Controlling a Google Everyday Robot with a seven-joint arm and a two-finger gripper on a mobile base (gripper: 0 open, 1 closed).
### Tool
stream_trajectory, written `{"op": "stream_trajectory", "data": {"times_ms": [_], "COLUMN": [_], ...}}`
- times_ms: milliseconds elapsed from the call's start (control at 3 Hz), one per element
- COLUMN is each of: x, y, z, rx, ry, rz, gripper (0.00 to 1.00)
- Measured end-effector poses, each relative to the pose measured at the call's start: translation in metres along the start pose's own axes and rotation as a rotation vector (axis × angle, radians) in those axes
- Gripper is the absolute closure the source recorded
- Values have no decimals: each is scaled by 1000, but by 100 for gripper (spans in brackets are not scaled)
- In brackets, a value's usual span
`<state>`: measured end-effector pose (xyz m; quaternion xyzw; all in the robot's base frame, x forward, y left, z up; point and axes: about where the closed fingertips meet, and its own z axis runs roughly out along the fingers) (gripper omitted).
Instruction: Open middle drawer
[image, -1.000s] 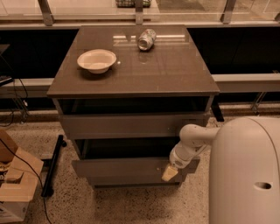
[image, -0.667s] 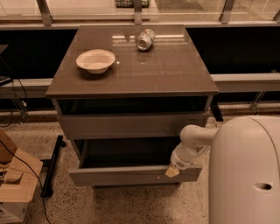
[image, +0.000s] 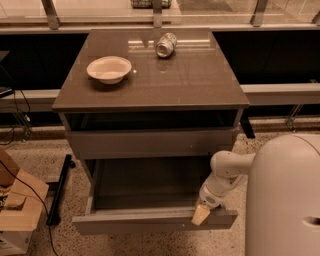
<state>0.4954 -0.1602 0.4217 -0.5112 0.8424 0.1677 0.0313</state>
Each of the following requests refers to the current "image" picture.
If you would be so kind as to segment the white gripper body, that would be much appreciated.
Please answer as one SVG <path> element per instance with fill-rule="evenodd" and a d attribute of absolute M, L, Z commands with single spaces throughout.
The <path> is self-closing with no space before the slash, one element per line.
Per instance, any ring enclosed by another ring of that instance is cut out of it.
<path fill-rule="evenodd" d="M 223 204 L 224 197 L 232 189 L 233 187 L 229 183 L 204 183 L 199 191 L 198 203 L 209 209 L 217 208 Z"/>

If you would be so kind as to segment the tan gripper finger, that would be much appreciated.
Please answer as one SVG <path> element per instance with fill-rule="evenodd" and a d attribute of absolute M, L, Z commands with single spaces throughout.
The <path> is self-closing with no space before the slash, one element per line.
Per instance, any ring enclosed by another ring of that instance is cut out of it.
<path fill-rule="evenodd" d="M 192 223 L 194 225 L 200 226 L 209 215 L 210 208 L 207 205 L 199 204 L 195 208 Z"/>

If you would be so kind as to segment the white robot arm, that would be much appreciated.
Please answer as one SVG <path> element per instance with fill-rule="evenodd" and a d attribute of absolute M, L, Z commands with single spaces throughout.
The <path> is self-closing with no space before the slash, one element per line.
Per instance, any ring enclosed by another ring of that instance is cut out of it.
<path fill-rule="evenodd" d="M 253 154 L 219 151 L 210 167 L 193 224 L 247 178 L 245 255 L 320 256 L 320 135 L 280 136 Z"/>

